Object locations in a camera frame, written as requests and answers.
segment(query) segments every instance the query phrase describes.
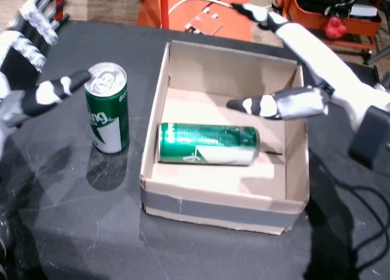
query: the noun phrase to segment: beverage can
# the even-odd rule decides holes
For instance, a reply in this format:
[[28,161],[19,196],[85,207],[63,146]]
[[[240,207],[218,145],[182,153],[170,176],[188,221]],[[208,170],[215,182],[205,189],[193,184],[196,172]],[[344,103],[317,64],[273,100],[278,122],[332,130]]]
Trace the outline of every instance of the beverage can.
[[158,161],[213,165],[250,165],[260,152],[254,127],[162,123],[158,129]]
[[85,96],[93,132],[93,144],[103,153],[118,153],[129,144],[127,76],[115,63],[99,63],[89,69]]

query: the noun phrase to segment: upright can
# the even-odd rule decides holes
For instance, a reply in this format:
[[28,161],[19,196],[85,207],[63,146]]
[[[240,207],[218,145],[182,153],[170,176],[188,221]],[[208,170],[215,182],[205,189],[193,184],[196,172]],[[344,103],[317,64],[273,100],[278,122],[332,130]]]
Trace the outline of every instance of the upright can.
[[260,137],[250,126],[162,123],[158,133],[158,161],[214,165],[252,164]]
[[118,153],[129,144],[127,76],[115,63],[99,63],[90,68],[85,87],[93,143],[103,153]]

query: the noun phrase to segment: open box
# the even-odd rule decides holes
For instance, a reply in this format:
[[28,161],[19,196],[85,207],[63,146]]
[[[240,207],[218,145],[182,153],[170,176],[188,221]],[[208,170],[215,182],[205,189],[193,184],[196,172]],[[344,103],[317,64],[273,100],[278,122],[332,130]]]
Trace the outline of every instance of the open box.
[[[194,43],[167,44],[141,163],[143,210],[270,234],[290,229],[309,199],[306,121],[270,121],[225,105],[233,98],[302,85],[302,68],[292,60]],[[248,167],[158,163],[161,122],[254,126],[260,133],[260,155]]]

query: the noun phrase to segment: white robotic arm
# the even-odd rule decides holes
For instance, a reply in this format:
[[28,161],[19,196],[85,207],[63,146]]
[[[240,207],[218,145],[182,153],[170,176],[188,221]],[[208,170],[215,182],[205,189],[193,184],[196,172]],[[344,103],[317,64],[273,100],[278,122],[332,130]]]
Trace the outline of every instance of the white robotic arm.
[[38,82],[49,48],[69,19],[55,15],[65,2],[28,0],[5,31],[0,31],[0,159],[6,138],[25,121],[53,109],[91,78],[87,70]]
[[291,120],[327,113],[328,103],[341,106],[356,133],[350,155],[372,167],[379,147],[390,137],[390,94],[362,83],[328,46],[303,26],[253,4],[232,4],[232,7],[257,22],[260,29],[271,30],[281,38],[306,65],[314,84],[257,98],[231,100],[227,107],[268,119]]

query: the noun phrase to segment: black table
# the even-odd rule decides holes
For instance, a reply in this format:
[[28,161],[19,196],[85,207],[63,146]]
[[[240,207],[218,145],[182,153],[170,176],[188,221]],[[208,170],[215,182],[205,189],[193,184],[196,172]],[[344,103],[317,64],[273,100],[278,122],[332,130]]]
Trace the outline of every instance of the black table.
[[[173,39],[294,58],[286,49],[218,37],[70,23],[42,79],[98,62],[121,65],[129,78],[130,146],[112,156],[95,150],[82,90],[8,139],[0,200],[15,239],[10,273],[55,280],[331,280],[374,261],[361,279],[389,279],[383,253],[390,179],[346,157],[352,132],[339,108],[308,124],[311,201],[286,234],[197,226],[140,210],[141,154],[163,49]],[[371,69],[352,68],[375,82]]]

